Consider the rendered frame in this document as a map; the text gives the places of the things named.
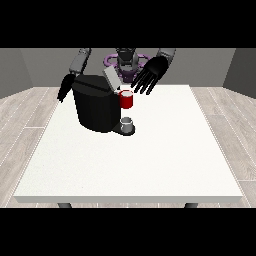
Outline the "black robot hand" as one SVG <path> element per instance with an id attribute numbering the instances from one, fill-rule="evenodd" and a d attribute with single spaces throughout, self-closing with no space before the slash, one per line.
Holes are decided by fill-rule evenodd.
<path id="1" fill-rule="evenodd" d="M 74 83 L 75 78 L 76 76 L 74 74 L 67 74 L 63 78 L 59 92 L 58 92 L 58 96 L 57 96 L 57 99 L 60 102 L 63 102 L 64 98 L 67 96 L 67 94 L 71 90 L 71 87 L 72 87 L 72 84 Z"/>
<path id="2" fill-rule="evenodd" d="M 144 65 L 142 71 L 131 83 L 131 87 L 135 93 L 149 95 L 167 70 L 168 60 L 164 56 L 153 57 Z"/>

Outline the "red pod holder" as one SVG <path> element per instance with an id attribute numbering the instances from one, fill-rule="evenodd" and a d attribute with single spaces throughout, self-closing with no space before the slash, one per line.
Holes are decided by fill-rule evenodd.
<path id="1" fill-rule="evenodd" d="M 130 90 L 123 90 L 119 93 L 120 107 L 129 109 L 133 106 L 133 92 Z"/>

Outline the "black coffee machine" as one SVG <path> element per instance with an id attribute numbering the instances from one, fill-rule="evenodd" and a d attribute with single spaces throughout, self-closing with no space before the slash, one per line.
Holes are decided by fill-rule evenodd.
<path id="1" fill-rule="evenodd" d="M 123 136 L 135 133 L 131 125 L 127 132 L 121 124 L 120 97 L 106 78 L 98 75 L 79 75 L 72 84 L 79 122 L 94 132 L 116 132 Z"/>

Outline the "pale grey machine lid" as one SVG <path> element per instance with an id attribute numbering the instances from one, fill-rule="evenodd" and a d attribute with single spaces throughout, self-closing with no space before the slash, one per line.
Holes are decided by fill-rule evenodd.
<path id="1" fill-rule="evenodd" d="M 103 70 L 103 75 L 107 79 L 112 91 L 116 91 L 121 86 L 121 80 L 113 66 L 109 66 Z"/>

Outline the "small grey cup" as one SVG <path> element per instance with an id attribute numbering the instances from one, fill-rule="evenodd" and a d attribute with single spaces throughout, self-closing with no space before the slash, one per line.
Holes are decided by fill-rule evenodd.
<path id="1" fill-rule="evenodd" d="M 129 133 L 133 129 L 133 121 L 130 117 L 123 117 L 120 120 L 120 124 L 121 124 L 121 131 L 124 133 Z"/>

